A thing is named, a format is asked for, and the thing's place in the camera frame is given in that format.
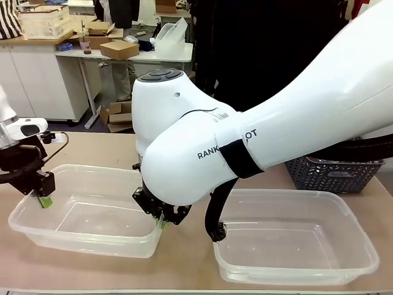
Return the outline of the clear plastic bin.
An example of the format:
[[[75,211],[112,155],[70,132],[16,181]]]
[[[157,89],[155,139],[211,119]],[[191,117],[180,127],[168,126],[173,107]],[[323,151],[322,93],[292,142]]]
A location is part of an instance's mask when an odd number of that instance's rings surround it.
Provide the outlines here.
[[[214,244],[220,276],[257,285],[345,285],[379,256],[346,202],[329,192],[234,189]]]
[[[11,229],[58,250],[126,258],[154,254],[162,220],[145,214],[132,197],[142,185],[138,171],[71,164],[52,171],[52,204],[42,208],[27,195],[9,216]]]

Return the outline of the closed cardboard box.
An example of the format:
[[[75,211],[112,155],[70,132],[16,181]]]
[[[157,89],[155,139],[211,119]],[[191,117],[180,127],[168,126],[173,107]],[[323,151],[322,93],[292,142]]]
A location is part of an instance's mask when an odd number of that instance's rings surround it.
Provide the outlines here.
[[[127,60],[139,55],[139,46],[127,41],[111,41],[99,45],[101,54],[113,60]]]

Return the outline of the open cardboard box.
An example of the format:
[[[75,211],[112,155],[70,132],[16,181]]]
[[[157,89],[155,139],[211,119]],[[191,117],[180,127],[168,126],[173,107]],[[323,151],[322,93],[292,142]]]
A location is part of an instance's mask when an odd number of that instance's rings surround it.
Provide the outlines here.
[[[93,21],[87,28],[92,50],[98,50],[101,44],[123,39],[123,29],[116,28],[115,23]]]

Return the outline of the white plastic crate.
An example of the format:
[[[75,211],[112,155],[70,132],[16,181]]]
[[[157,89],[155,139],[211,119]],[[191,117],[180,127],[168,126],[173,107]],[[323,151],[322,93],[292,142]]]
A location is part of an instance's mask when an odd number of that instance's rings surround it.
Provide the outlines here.
[[[55,40],[74,32],[67,5],[38,5],[19,19],[25,39]]]

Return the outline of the cardboard boxes on floor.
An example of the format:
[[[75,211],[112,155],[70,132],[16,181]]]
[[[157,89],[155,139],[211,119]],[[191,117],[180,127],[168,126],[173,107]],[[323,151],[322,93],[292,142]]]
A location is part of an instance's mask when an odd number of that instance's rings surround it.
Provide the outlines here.
[[[99,116],[110,133],[121,133],[133,128],[130,101],[115,102],[107,108],[102,107]]]

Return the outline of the plastic cup with straw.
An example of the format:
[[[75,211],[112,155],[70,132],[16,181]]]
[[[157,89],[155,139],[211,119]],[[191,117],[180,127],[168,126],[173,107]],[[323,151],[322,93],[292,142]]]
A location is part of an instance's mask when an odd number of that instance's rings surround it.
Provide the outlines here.
[[[81,21],[81,28],[79,31],[79,42],[83,53],[86,55],[91,54],[89,32],[83,21]]]

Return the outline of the small cardboard box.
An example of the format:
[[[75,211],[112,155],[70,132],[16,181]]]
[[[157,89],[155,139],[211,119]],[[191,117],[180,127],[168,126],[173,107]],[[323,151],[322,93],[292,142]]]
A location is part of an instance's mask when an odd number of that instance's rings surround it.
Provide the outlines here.
[[[155,11],[160,14],[176,14],[176,0],[155,0]]]

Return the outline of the white work table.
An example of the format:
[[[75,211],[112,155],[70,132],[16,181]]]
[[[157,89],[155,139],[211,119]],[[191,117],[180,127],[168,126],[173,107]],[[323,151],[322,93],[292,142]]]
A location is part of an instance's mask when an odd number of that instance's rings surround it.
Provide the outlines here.
[[[79,66],[82,80],[84,82],[85,93],[87,94],[88,103],[92,111],[91,117],[87,120],[84,127],[86,130],[90,129],[99,117],[99,112],[102,108],[101,105],[95,106],[95,101],[90,94],[89,83],[87,79],[87,70],[85,66],[86,60],[103,61],[106,63],[121,63],[124,64],[128,61],[132,61],[134,64],[149,65],[149,64],[164,64],[164,63],[176,63],[181,65],[181,70],[185,70],[187,63],[192,60],[193,44],[184,43],[180,45],[178,49],[169,51],[168,53],[157,53],[156,51],[141,52],[139,55],[130,57],[127,60],[114,60],[101,54],[100,50],[92,50],[91,54],[84,54],[81,49],[72,49],[68,51],[56,51],[55,55],[57,57],[70,57],[76,58],[77,64]]]

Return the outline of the black white striped bag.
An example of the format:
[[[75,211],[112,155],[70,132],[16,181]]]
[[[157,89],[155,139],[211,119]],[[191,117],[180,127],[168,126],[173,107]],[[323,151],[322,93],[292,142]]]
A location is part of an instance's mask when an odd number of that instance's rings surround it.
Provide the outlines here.
[[[0,40],[23,36],[16,0],[0,0]]]

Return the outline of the white cabinet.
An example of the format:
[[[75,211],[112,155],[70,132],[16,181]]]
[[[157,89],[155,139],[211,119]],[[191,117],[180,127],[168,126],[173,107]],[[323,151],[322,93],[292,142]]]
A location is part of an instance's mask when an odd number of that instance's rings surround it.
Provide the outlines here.
[[[57,55],[58,40],[0,40],[0,85],[20,117],[78,122],[102,89],[98,64]]]

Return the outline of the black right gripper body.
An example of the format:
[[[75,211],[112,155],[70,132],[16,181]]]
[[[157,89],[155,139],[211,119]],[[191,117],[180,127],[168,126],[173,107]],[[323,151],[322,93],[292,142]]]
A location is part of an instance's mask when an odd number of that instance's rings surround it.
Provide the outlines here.
[[[144,180],[142,180],[142,186],[135,190],[132,197],[146,214],[151,214],[153,217],[165,215],[165,206],[163,202],[148,190]]]

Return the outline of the clear plastic storage container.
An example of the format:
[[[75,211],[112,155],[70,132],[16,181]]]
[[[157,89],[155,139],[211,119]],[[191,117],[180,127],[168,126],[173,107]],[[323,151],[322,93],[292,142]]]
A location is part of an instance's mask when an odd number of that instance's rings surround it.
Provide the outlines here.
[[[184,18],[180,18],[176,23],[166,23],[155,38],[155,50],[169,52],[183,49],[187,27]]]

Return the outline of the background person beige trousers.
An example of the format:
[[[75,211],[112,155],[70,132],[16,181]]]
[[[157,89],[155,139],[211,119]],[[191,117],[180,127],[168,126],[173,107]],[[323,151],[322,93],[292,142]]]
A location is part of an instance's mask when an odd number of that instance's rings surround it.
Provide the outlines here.
[[[131,36],[132,24],[139,17],[141,0],[93,0],[98,20],[123,29],[122,39]],[[113,63],[112,78],[117,102],[131,101],[134,82],[137,79],[134,64]]]

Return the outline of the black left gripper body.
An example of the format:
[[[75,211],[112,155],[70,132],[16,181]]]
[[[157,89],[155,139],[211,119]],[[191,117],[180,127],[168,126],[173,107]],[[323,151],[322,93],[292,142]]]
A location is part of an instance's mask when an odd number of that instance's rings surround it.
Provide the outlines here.
[[[47,153],[38,136],[0,149],[0,184],[11,184],[23,194],[34,189],[29,178],[44,166]]]

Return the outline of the dark grey lattice basket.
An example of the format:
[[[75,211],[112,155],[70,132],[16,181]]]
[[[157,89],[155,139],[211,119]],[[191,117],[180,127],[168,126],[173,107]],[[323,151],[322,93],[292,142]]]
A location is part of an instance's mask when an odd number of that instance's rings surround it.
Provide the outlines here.
[[[360,193],[383,165],[383,160],[340,162],[310,157],[299,157],[285,163],[297,189],[334,194]]]

